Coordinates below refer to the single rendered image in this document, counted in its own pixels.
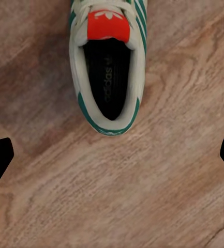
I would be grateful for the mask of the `gym shoe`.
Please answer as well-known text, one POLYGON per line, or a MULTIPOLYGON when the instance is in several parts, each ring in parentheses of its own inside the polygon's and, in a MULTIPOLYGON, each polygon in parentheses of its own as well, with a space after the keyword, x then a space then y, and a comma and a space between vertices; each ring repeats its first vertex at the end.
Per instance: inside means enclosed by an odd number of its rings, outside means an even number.
POLYGON ((147 0, 71 0, 69 57, 79 106, 91 127, 119 136, 143 97, 147 0))

